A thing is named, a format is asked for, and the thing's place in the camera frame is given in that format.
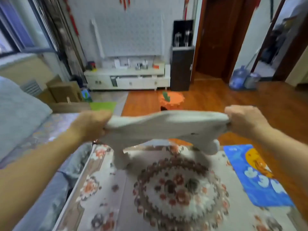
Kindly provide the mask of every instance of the bedsheet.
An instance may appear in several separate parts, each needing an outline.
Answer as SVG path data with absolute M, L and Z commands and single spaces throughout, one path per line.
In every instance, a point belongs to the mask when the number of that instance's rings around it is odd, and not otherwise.
M 21 144 L 16 146 L 0 161 L 0 169 L 28 154 L 39 145 L 55 139 L 65 131 L 78 113 L 52 114 L 38 129 Z M 44 192 L 28 213 L 13 229 L 14 231 L 52 230 L 66 202 L 67 193 L 72 189 L 83 170 L 92 149 L 91 143 L 81 145 L 58 169 Z

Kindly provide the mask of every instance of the wooden floor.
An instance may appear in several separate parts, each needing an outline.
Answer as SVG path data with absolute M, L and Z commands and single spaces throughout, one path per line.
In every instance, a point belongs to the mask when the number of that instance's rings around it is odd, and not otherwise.
M 160 93 L 161 90 L 129 92 L 122 116 L 141 116 L 159 112 Z M 183 95 L 185 110 L 223 112 L 226 106 L 232 104 L 255 105 L 273 127 L 308 143 L 308 102 L 286 83 L 261 82 L 258 91 L 232 91 L 222 80 L 201 80 L 195 81 L 190 90 L 183 92 Z M 219 141 L 221 145 L 253 144 L 308 221 L 308 196 L 285 174 L 286 169 L 281 168 L 270 153 L 256 143 L 233 133 L 222 135 Z

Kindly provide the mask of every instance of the hand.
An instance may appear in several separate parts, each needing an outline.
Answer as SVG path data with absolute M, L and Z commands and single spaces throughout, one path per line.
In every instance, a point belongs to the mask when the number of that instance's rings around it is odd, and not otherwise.
M 110 120 L 109 111 L 85 111 L 74 120 L 67 132 L 78 138 L 81 143 L 94 141 L 105 134 L 104 126 Z
M 254 139 L 272 128 L 261 111 L 254 106 L 231 105 L 225 108 L 230 118 L 230 130 L 242 137 Z

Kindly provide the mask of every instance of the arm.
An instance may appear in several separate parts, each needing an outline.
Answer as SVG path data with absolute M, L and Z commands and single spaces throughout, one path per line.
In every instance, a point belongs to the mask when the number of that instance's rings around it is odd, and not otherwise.
M 308 192 L 308 146 L 272 128 L 260 110 L 253 106 L 232 105 L 225 108 L 230 130 L 258 142 L 279 160 L 287 173 L 298 178 Z
M 58 168 L 82 143 L 96 140 L 111 113 L 84 112 L 54 141 L 0 170 L 0 226 L 12 230 L 33 206 Z

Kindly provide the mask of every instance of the white tv cabinet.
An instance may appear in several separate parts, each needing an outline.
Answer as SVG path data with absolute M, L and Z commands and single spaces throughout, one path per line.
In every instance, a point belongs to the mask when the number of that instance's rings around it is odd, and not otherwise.
M 98 69 L 85 71 L 91 90 L 137 90 L 170 87 L 170 64 L 160 63 L 159 69 Z

